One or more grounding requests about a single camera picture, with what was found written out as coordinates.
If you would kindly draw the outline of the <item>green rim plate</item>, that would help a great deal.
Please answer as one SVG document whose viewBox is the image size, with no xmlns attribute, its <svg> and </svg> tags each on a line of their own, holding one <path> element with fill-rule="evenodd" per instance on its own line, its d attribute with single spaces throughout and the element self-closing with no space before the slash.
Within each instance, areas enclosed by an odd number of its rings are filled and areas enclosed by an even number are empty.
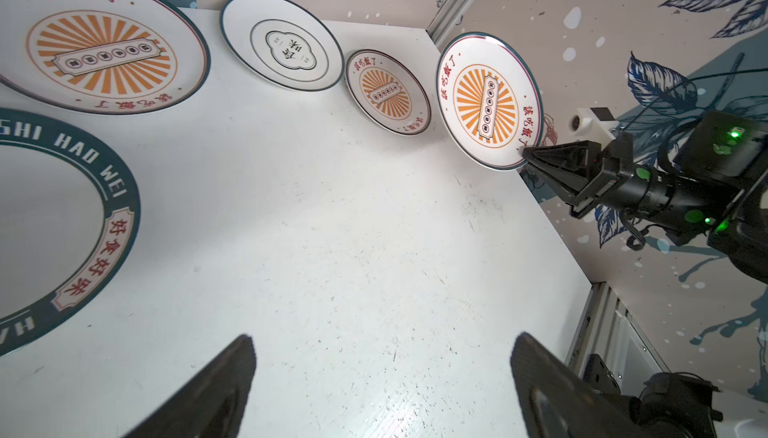
<svg viewBox="0 0 768 438">
<path fill-rule="evenodd" d="M 1 352 L 70 319 L 136 240 L 140 195 L 124 161 L 63 121 L 1 111 Z"/>
</svg>

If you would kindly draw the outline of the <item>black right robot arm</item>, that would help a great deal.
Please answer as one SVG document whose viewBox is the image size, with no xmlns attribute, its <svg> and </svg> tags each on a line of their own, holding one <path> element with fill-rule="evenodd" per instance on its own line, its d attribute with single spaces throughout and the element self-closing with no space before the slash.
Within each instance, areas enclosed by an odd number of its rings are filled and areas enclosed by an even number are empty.
<svg viewBox="0 0 768 438">
<path fill-rule="evenodd" d="M 766 282 L 766 123 L 708 112 L 667 135 L 652 164 L 635 162 L 633 137 L 624 131 L 607 145 L 527 147 L 522 156 L 571 217 L 598 206 L 615 211 L 630 249 L 647 243 L 638 221 L 662 229 L 675 246 L 704 235 L 739 271 Z"/>
</svg>

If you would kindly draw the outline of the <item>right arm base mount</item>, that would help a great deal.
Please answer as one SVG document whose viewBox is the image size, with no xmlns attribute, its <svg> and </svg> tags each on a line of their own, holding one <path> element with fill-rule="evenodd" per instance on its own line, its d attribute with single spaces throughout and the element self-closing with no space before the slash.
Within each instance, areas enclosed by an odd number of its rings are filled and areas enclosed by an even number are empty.
<svg viewBox="0 0 768 438">
<path fill-rule="evenodd" d="M 723 413 L 713 408 L 713 394 L 719 389 L 691 373 L 657 373 L 645 382 L 638 397 L 622 395 L 602 358 L 592 354 L 583 379 L 653 437 L 715 438 L 715 424 L 723 420 Z"/>
</svg>

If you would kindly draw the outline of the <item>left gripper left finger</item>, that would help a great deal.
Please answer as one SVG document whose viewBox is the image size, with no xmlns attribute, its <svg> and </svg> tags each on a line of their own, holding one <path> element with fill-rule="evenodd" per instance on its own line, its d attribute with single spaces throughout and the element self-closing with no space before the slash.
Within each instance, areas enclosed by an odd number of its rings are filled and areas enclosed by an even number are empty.
<svg viewBox="0 0 768 438">
<path fill-rule="evenodd" d="M 129 437 L 236 437 L 256 372 L 252 338 L 242 334 L 132 429 Z"/>
</svg>

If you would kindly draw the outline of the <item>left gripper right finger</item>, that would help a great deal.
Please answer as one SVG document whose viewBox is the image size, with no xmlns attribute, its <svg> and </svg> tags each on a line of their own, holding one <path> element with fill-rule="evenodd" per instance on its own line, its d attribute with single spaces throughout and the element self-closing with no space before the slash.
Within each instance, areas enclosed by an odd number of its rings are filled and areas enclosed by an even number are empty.
<svg viewBox="0 0 768 438">
<path fill-rule="evenodd" d="M 636 425 L 539 341 L 520 334 L 511 374 L 530 437 L 634 437 Z"/>
</svg>

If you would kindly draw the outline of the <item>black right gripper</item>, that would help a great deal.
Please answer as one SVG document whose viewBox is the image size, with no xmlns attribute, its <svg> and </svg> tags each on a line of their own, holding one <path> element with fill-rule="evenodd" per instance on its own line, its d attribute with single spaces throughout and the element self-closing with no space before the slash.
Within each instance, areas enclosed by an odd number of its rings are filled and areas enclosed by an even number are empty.
<svg viewBox="0 0 768 438">
<path fill-rule="evenodd" d="M 603 147 L 593 141 L 526 147 L 527 170 L 540 178 L 581 219 L 598 205 L 635 219 L 641 193 L 630 185 L 637 165 L 634 138 L 618 137 Z"/>
</svg>

